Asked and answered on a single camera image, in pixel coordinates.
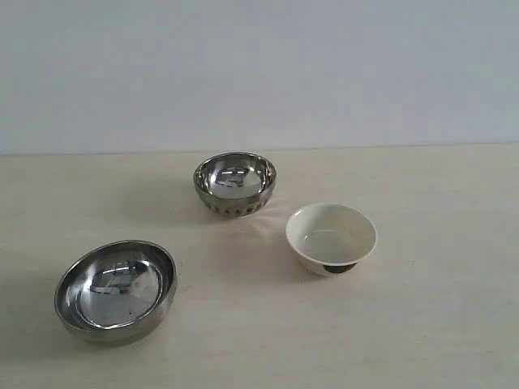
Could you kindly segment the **small patterned steel bowl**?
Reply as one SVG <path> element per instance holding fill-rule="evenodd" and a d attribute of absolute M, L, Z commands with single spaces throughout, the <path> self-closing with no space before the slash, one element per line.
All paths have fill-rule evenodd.
<path fill-rule="evenodd" d="M 219 216 L 239 218 L 265 207 L 277 183 L 267 158 L 250 152 L 228 152 L 202 162 L 193 173 L 201 202 Z"/>

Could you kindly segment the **white ceramic bowl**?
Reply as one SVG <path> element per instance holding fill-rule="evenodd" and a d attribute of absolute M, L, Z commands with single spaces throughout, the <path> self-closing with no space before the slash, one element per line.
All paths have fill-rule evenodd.
<path fill-rule="evenodd" d="M 289 217 L 285 236 L 299 262 L 319 276 L 354 268 L 376 248 L 378 233 L 363 213 L 342 204 L 311 203 Z"/>

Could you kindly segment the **large steel bowl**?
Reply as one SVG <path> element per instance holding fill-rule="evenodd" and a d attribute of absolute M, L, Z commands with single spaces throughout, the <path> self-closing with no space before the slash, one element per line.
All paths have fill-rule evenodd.
<path fill-rule="evenodd" d="M 131 344 L 159 327 L 177 285 L 174 258 L 162 246 L 111 242 L 67 269 L 55 289 L 54 309 L 64 328 L 83 341 Z"/>

